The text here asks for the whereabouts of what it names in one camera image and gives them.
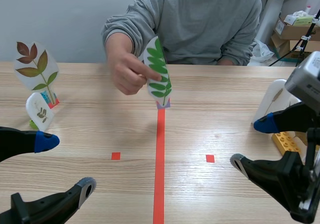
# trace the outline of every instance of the wooden table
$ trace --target wooden table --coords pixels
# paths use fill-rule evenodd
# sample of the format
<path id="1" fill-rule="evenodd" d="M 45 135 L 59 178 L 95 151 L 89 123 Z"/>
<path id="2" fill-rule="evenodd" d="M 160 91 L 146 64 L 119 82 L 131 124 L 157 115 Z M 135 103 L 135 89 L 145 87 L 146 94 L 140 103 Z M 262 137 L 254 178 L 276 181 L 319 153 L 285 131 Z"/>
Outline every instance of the wooden table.
<path id="1" fill-rule="evenodd" d="M 30 129 L 31 94 L 9 62 L 0 63 L 0 125 Z M 61 63 L 54 90 L 61 102 L 47 131 L 54 150 L 0 163 L 0 212 L 19 192 L 33 201 L 65 192 L 83 177 L 97 188 L 68 224 L 152 224 L 157 108 L 146 89 L 124 96 L 103 65 Z M 166 111 L 166 224 L 294 224 L 273 198 L 230 164 L 241 153 L 277 160 L 267 134 L 250 122 L 269 84 L 289 67 L 169 66 L 173 93 Z M 121 160 L 111 160 L 121 152 Z M 214 155 L 215 163 L 207 163 Z"/>

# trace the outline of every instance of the person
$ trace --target person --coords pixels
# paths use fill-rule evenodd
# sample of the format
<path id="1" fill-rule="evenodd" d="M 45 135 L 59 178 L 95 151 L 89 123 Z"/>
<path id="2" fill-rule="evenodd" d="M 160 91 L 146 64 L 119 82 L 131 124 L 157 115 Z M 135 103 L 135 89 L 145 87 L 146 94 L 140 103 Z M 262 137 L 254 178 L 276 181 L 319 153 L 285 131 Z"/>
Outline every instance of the person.
<path id="1" fill-rule="evenodd" d="M 138 59 L 156 35 L 169 64 L 246 66 L 261 9 L 261 0 L 134 0 L 101 32 L 114 85 L 134 95 L 161 80 Z"/>

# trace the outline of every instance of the gray hoodie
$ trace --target gray hoodie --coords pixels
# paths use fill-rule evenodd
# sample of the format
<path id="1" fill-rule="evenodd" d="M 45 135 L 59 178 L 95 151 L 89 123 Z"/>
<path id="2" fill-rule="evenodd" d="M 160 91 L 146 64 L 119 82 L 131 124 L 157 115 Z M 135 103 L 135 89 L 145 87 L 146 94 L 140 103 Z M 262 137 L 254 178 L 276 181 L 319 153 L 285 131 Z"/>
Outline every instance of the gray hoodie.
<path id="1" fill-rule="evenodd" d="M 134 0 L 127 13 L 110 17 L 103 43 L 126 34 L 140 56 L 155 36 L 170 64 L 215 65 L 229 59 L 246 66 L 252 56 L 261 0 Z"/>

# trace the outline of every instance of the yellow lego brick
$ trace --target yellow lego brick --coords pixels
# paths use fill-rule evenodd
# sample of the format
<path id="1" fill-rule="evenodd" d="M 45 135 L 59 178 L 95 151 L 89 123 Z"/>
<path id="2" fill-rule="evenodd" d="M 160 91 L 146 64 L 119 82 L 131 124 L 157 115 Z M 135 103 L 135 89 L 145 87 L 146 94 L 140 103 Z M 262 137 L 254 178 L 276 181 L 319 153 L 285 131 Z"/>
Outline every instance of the yellow lego brick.
<path id="1" fill-rule="evenodd" d="M 291 136 L 289 136 L 287 132 L 273 134 L 272 140 L 278 147 L 282 155 L 284 155 L 286 151 L 297 152 L 301 155 L 300 148 L 297 147 L 296 142 L 292 139 Z"/>

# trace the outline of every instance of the blue gripper tip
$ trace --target blue gripper tip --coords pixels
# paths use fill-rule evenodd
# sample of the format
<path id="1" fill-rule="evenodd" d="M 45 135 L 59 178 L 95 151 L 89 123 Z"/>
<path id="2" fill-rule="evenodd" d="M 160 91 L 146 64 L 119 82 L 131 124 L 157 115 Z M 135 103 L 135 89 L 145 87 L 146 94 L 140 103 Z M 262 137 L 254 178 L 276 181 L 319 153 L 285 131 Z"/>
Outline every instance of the blue gripper tip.
<path id="1" fill-rule="evenodd" d="M 279 133 L 273 113 L 269 113 L 266 117 L 255 121 L 253 127 L 261 133 Z"/>
<path id="2" fill-rule="evenodd" d="M 36 132 L 34 153 L 41 153 L 52 150 L 60 143 L 59 138 L 56 135 L 44 133 L 42 131 Z"/>

